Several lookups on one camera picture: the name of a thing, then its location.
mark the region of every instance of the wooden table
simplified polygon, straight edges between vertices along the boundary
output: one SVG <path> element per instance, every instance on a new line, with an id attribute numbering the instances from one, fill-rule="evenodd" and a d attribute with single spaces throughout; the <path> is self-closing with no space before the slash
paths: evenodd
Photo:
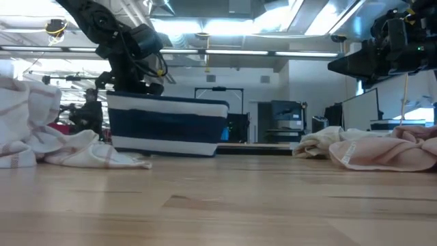
<path id="1" fill-rule="evenodd" d="M 277 156 L 0 170 L 1 246 L 436 245 L 435 174 Z"/>

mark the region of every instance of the wood grain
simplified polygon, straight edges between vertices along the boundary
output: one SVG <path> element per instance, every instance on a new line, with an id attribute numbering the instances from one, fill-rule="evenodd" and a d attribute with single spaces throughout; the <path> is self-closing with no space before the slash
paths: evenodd
<path id="1" fill-rule="evenodd" d="M 2 246 L 436 245 L 435 174 L 279 156 L 0 170 Z"/>

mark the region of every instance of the laundry basket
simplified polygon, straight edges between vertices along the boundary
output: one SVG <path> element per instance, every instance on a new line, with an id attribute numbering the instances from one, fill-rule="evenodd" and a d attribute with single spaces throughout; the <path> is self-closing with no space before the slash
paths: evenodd
<path id="1" fill-rule="evenodd" d="M 171 156 L 214 156 L 229 105 L 201 100 L 108 92 L 115 149 Z"/>

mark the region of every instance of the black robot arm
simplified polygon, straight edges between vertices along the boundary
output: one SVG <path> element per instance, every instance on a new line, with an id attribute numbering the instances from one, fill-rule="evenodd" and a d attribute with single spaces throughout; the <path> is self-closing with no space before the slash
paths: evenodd
<path id="1" fill-rule="evenodd" d="M 388 11 L 375 20 L 371 34 L 360 51 L 332 61 L 328 69 L 361 79 L 366 88 L 399 74 L 437 69 L 437 0 Z"/>
<path id="2" fill-rule="evenodd" d="M 114 90 L 140 94 L 156 94 L 142 82 L 145 75 L 162 77 L 167 65 L 160 54 L 163 44 L 158 34 L 145 24 L 134 29 L 119 22 L 103 5 L 90 0 L 56 0 L 77 22 L 93 43 L 97 55 L 108 59 L 112 67 Z M 152 70 L 144 58 L 155 54 L 162 70 Z"/>

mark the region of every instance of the cloth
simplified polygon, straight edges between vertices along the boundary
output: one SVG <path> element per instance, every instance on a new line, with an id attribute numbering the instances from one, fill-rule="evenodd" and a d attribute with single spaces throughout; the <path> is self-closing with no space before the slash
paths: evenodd
<path id="1" fill-rule="evenodd" d="M 0 98 L 0 168 L 33 167 L 37 160 L 70 167 L 152 167 L 98 142 L 93 131 L 63 135 L 47 126 L 59 112 L 59 88 L 0 77 Z"/>
<path id="2" fill-rule="evenodd" d="M 390 137 L 332 144 L 331 160 L 354 170 L 418 172 L 437 163 L 437 126 L 398 126 Z"/>
<path id="3" fill-rule="evenodd" d="M 329 146 L 340 141 L 352 141 L 366 137 L 385 137 L 385 133 L 374 133 L 350 129 L 343 131 L 340 126 L 329 126 L 320 132 L 305 135 L 293 150 L 294 158 L 311 158 L 313 156 L 329 157 Z"/>

